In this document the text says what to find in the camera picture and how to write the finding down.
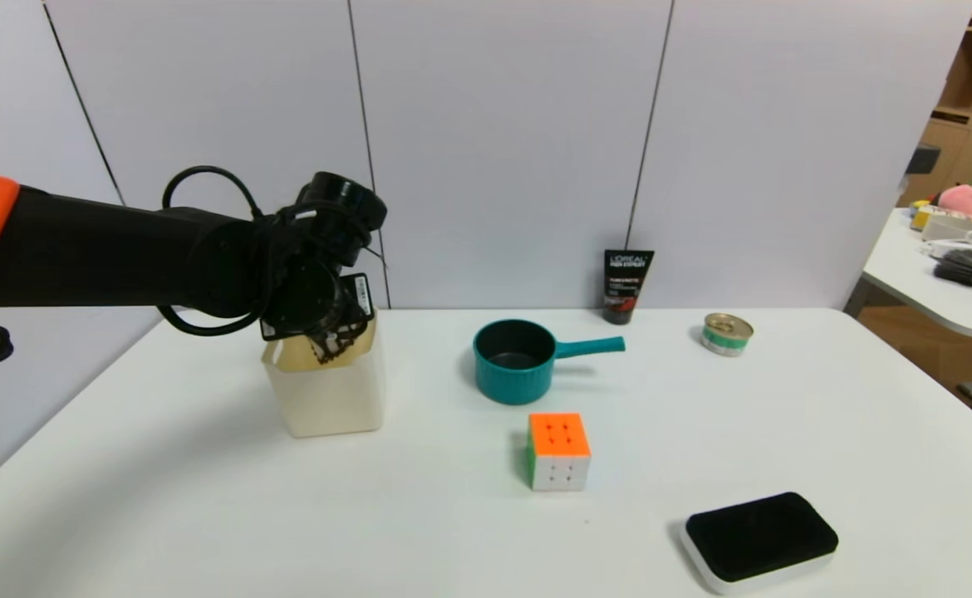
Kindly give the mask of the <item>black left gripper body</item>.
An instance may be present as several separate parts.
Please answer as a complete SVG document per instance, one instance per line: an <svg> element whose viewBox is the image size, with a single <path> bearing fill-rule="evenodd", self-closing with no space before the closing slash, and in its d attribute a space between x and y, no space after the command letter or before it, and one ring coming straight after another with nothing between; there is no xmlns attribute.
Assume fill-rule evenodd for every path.
<svg viewBox="0 0 972 598"><path fill-rule="evenodd" d="M364 273L335 277L308 273L274 292L259 330L265 341L319 336L348 323L375 319L369 281Z"/></svg>

